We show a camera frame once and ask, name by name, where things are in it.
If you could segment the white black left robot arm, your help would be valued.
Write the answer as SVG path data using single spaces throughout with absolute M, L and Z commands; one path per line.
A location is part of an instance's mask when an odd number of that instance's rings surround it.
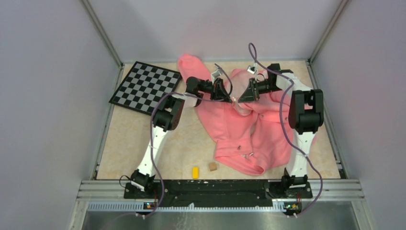
M 130 183 L 140 197 L 148 198 L 153 194 L 154 178 L 160 175 L 157 161 L 169 134 L 177 128 L 183 109 L 197 107 L 203 101 L 230 103 L 232 89 L 231 86 L 227 90 L 220 77 L 212 77 L 211 80 L 189 77 L 186 80 L 186 92 L 169 92 L 159 100 L 150 119 L 148 147 L 130 177 Z

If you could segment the pink zip-up jacket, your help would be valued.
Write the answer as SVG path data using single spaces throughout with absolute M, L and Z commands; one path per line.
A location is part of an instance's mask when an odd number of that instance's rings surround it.
M 214 159 L 255 176 L 287 166 L 291 146 L 284 137 L 282 126 L 292 139 L 293 132 L 286 121 L 290 98 L 286 97 L 280 103 L 282 93 L 270 92 L 258 102 L 238 103 L 252 75 L 239 66 L 229 76 L 233 84 L 232 103 L 203 101 L 195 109 L 204 129 L 216 143 Z

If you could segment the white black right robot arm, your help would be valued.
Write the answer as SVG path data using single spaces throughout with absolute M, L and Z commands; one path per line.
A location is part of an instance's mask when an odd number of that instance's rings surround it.
M 291 70 L 282 70 L 279 64 L 271 64 L 265 70 L 267 76 L 258 80 L 257 65 L 248 67 L 247 72 L 252 77 L 238 103 L 258 102 L 270 92 L 282 93 L 280 103 L 286 97 L 290 98 L 286 121 L 293 132 L 293 138 L 288 138 L 286 127 L 282 126 L 284 137 L 291 146 L 291 154 L 282 178 L 281 192 L 286 197 L 294 197 L 300 188 L 308 184 L 307 167 L 311 164 L 308 155 L 316 132 L 324 122 L 323 92 L 306 86 Z

